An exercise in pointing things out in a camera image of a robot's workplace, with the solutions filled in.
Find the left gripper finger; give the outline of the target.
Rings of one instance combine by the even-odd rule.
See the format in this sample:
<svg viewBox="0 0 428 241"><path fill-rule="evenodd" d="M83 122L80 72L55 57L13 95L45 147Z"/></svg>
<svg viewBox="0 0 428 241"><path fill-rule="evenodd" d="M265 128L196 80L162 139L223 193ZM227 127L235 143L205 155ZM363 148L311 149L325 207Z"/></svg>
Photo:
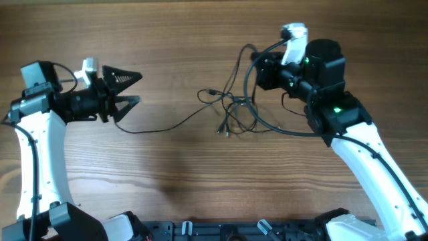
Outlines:
<svg viewBox="0 0 428 241"><path fill-rule="evenodd" d="M141 101L140 96L117 96L114 101L114 122L120 122Z"/></svg>
<svg viewBox="0 0 428 241"><path fill-rule="evenodd" d="M102 73L105 84L115 94L120 94L142 79L140 72L121 70L111 66L103 66Z"/></svg>

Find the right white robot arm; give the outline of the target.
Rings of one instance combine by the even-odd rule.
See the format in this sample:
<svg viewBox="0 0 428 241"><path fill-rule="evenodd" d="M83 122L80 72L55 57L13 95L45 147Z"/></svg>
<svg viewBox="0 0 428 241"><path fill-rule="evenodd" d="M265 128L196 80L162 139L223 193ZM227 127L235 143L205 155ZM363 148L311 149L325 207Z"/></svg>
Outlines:
<svg viewBox="0 0 428 241"><path fill-rule="evenodd" d="M371 115L345 89L346 60L339 43L285 39L251 55L250 72L264 90L281 88L305 103L310 136L320 137L349 167L372 202L382 226L346 210L319 218L328 240L426 240L427 202L391 157Z"/></svg>

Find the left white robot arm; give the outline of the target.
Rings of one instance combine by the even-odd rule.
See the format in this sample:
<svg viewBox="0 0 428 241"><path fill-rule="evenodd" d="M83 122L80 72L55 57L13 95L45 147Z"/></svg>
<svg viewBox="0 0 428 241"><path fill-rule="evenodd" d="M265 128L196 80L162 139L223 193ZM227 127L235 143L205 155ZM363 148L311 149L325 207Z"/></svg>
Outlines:
<svg viewBox="0 0 428 241"><path fill-rule="evenodd" d="M56 63L35 61L21 74L25 90L11 103L3 124L15 129L21 150L21 197L17 220L3 228L4 240L43 240L55 230L56 240L151 240L150 230L132 213L100 221L73 201L66 172L64 143L72 122L120 121L139 102L123 91L141 74L99 66L87 58L64 90Z"/></svg>

